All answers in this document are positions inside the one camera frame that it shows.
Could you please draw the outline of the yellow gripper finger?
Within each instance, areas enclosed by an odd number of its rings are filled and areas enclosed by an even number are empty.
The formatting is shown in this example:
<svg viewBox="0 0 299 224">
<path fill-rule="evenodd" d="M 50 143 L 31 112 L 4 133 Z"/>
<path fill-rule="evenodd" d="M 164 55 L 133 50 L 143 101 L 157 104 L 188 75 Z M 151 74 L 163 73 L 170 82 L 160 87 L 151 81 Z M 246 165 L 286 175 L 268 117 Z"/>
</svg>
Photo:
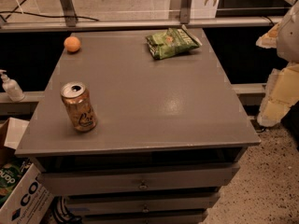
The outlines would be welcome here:
<svg viewBox="0 0 299 224">
<path fill-rule="evenodd" d="M 260 36 L 256 41 L 258 47 L 264 49 L 275 49 L 277 47 L 279 24 L 275 24 L 267 33 Z"/>
<path fill-rule="evenodd" d="M 299 101 L 299 63 L 288 63 L 282 70 L 273 69 L 265 86 L 257 121 L 261 126 L 280 123 Z"/>
</svg>

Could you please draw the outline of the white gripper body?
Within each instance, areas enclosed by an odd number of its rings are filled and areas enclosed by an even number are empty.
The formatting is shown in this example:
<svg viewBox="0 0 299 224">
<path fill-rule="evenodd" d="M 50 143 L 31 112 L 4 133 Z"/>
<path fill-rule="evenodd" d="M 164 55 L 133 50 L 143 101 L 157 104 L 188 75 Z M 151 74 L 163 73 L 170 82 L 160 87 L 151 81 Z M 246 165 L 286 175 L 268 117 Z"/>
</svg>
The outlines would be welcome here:
<svg viewBox="0 0 299 224">
<path fill-rule="evenodd" d="M 286 13 L 278 27 L 278 57 L 299 63 L 299 0 Z"/>
</svg>

